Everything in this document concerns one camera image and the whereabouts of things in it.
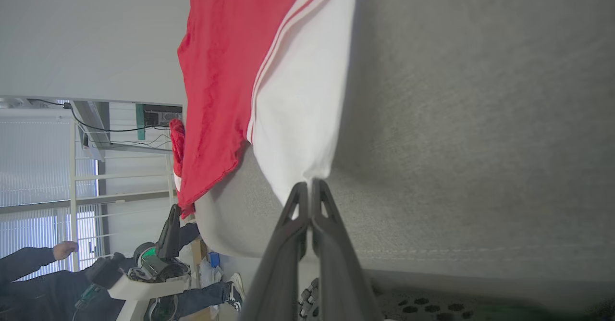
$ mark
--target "person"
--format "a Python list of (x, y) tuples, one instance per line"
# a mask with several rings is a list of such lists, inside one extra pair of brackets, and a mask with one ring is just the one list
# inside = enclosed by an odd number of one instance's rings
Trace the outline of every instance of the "person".
[[(180, 229), (180, 245), (184, 247), (198, 236), (197, 225), (187, 224)], [(77, 312), (75, 303), (90, 286), (87, 269), (16, 281), (56, 260), (66, 259), (77, 249), (75, 242), (61, 242), (53, 248), (22, 248), (0, 259), (0, 321), (115, 321), (125, 301), (112, 299), (105, 290), (85, 310)], [(120, 264), (125, 272), (134, 266), (132, 258)], [(241, 278), (235, 274), (228, 282), (178, 294), (176, 318), (224, 303), (241, 311), (244, 299)]]

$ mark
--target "green panel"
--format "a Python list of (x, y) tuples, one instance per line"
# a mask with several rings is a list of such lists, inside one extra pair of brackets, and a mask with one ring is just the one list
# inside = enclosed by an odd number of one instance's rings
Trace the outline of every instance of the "green panel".
[[(145, 113), (143, 104), (136, 104), (136, 126), (137, 128), (145, 128)], [(145, 129), (136, 131), (136, 137), (140, 140), (145, 140)]]

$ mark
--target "person's arm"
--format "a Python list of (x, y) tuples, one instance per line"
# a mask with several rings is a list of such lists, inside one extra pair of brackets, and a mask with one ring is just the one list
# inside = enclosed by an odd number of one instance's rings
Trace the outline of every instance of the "person's arm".
[(77, 251), (77, 243), (62, 242), (52, 248), (23, 248), (0, 259), (0, 286), (38, 271), (56, 260)]

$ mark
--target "dark blue sleeve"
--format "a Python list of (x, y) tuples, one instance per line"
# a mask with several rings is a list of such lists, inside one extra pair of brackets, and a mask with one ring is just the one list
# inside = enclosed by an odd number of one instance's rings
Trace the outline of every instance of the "dark blue sleeve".
[(38, 271), (55, 262), (51, 248), (23, 248), (0, 259), (0, 286)]

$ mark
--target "dark jacket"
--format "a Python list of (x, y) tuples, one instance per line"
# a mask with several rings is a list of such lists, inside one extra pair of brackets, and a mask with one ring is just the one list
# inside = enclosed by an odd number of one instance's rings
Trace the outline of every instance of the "dark jacket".
[[(85, 272), (60, 271), (16, 282), (54, 262), (50, 248), (23, 248), (0, 259), (0, 297), (14, 306), (18, 321), (72, 321), (75, 303), (90, 286)], [(114, 321), (123, 301), (100, 293), (76, 320)]]

